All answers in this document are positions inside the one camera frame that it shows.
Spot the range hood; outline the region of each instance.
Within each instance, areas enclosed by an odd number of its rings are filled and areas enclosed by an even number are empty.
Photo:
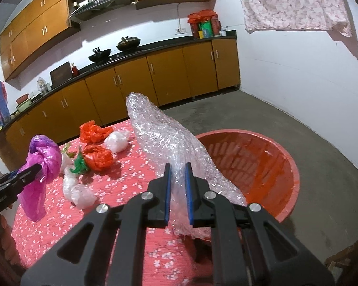
[[[80,23],[110,10],[130,5],[132,2],[135,0],[88,0],[87,4],[73,11],[69,18]]]

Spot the basket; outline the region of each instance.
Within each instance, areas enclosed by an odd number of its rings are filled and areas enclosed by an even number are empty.
[[[225,129],[197,136],[216,167],[244,194],[279,222],[292,212],[300,190],[297,166],[271,138],[247,130]]]

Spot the kitchen counter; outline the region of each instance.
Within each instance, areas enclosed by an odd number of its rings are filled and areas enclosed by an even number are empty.
[[[64,87],[67,87],[68,85],[70,85],[74,82],[77,82],[83,78],[86,78],[86,77],[90,76],[91,74],[94,74],[100,70],[110,68],[110,67],[115,66],[116,64],[119,64],[121,62],[125,62],[127,60],[131,60],[131,59],[149,54],[151,52],[159,51],[162,49],[168,49],[171,47],[184,46],[184,45],[190,45],[190,44],[196,44],[196,43],[202,43],[202,42],[210,41],[212,39],[226,39],[226,38],[236,39],[236,30],[227,31],[227,36],[218,36],[218,37],[204,38],[204,39],[194,39],[193,36],[184,36],[181,38],[174,38],[174,39],[168,39],[168,40],[159,41],[159,42],[155,42],[155,43],[150,43],[150,44],[139,46],[138,47],[139,50],[136,52],[133,52],[131,54],[124,54],[123,52],[120,52],[118,54],[112,55],[109,57],[110,60],[107,63],[102,64],[100,66],[97,66],[95,63],[85,66],[84,68],[81,68],[79,70],[80,75],[78,75],[78,76],[72,78],[71,80],[66,81],[62,85],[52,89],[48,94],[39,98],[38,100],[33,101],[31,103],[31,105],[25,111],[23,111],[22,113],[17,115],[14,119],[12,119],[5,126],[3,126],[3,129],[1,130],[1,132],[5,132],[10,127],[10,125],[12,125],[13,122],[20,119],[29,110],[31,110],[36,105],[40,104],[43,100],[45,100],[49,96],[53,95],[54,93],[63,89]]]

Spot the cable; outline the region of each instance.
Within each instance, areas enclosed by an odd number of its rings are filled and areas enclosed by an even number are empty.
[[[179,5],[181,5],[182,2],[178,3],[178,5],[176,6],[176,12],[178,13],[178,18],[179,18],[179,25],[178,25],[178,32],[182,32],[182,25],[180,24],[180,15],[179,15]]]

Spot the metal screw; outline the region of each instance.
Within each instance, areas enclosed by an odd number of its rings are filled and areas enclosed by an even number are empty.
[[[106,204],[100,204],[99,206],[97,206],[96,211],[102,214],[102,213],[106,213],[108,209],[109,207]]]
[[[214,191],[207,191],[204,193],[206,199],[214,199],[216,198],[216,192]]]
[[[252,211],[252,212],[259,212],[261,210],[261,205],[258,204],[258,203],[251,203],[249,205],[249,209]]]
[[[141,194],[143,200],[150,200],[153,198],[153,196],[154,194],[149,191],[145,191],[143,194]]]

